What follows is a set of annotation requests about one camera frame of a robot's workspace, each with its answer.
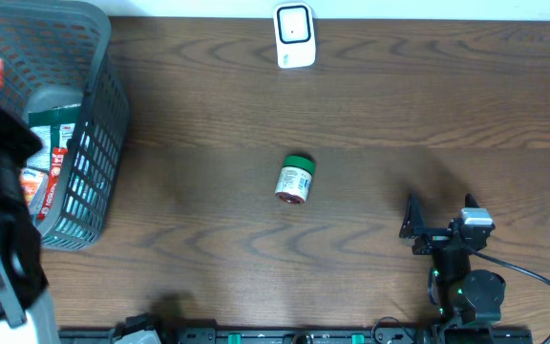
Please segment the green lid jar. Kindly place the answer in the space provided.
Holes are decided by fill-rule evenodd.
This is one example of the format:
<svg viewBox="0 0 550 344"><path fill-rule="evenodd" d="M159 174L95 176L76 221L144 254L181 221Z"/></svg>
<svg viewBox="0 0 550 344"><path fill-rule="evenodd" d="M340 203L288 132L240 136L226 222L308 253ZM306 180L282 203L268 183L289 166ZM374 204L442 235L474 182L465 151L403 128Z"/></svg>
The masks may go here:
<svg viewBox="0 0 550 344"><path fill-rule="evenodd" d="M314 172L313 160L298 155L287 156L275 188L276 197L287 204L304 204Z"/></svg>

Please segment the red candy bar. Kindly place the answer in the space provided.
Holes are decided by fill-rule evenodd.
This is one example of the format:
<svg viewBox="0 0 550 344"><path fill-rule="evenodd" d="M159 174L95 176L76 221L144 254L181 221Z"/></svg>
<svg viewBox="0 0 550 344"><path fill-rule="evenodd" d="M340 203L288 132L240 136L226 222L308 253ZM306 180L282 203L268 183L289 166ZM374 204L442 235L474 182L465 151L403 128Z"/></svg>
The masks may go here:
<svg viewBox="0 0 550 344"><path fill-rule="evenodd" d="M67 148L57 147L57 148L54 148L53 150L48 185L47 185L43 203L37 214L37 219L40 221L43 221L46 218L46 216L48 215L48 213L53 207L55 190L61 174L64 157L67 153L68 153Z"/></svg>

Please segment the green 3M gloves package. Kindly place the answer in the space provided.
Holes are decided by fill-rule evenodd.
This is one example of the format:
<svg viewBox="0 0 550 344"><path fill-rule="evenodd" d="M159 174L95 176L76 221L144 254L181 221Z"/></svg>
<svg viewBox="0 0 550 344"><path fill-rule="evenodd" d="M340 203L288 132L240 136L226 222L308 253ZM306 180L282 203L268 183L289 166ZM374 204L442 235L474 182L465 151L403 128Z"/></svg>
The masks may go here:
<svg viewBox="0 0 550 344"><path fill-rule="evenodd" d="M80 104L28 113L28 124L42 142L42 149L27 160L29 168L42 171L50 169L54 148L67 147L79 114Z"/></svg>

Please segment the orange Kleenex tissue pack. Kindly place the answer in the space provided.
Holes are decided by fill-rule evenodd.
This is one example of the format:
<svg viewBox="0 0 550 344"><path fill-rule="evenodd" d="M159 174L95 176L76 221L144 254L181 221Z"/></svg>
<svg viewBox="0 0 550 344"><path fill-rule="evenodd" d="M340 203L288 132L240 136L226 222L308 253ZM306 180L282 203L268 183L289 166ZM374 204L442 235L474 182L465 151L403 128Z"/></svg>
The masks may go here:
<svg viewBox="0 0 550 344"><path fill-rule="evenodd" d="M42 205L48 185L48 179L48 174L43 171L29 167L22 169L20 182L28 207L39 208Z"/></svg>

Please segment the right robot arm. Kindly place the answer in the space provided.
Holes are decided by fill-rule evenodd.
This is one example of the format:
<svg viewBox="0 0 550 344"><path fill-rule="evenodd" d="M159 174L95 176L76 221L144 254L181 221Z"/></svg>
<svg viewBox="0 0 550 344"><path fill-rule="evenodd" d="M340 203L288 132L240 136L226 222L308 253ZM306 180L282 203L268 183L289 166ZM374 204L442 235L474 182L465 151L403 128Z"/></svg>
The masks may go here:
<svg viewBox="0 0 550 344"><path fill-rule="evenodd" d="M472 269L470 263L495 228L488 210L470 194L445 227L427 226L417 196L409 196L399 237L413 240L414 255L432 257L428 289L440 312L439 319L416 332L415 343L496 342L493 324L501 319L506 283L499 274Z"/></svg>

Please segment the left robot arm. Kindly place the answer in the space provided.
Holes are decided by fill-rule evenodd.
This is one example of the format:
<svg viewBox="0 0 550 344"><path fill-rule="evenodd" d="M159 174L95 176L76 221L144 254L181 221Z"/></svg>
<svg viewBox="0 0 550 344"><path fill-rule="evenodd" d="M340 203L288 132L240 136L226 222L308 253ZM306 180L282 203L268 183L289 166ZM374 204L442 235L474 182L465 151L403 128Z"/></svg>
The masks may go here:
<svg viewBox="0 0 550 344"><path fill-rule="evenodd" d="M0 343L57 343L53 299L40 263L41 235L20 183L26 160L42 147L0 107Z"/></svg>

